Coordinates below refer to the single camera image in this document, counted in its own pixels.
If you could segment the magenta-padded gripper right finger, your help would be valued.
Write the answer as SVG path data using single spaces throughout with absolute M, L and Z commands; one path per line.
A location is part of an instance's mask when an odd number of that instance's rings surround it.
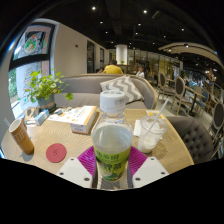
M 131 147 L 127 182 L 129 188 L 140 188 L 168 175 L 156 157 L 147 157 L 135 147 Z

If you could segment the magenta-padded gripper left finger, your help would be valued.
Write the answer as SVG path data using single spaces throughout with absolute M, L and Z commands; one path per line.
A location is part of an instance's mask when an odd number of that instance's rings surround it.
M 77 158 L 70 157 L 57 172 L 57 176 L 84 188 L 96 188 L 98 171 L 94 148 L 89 147 Z

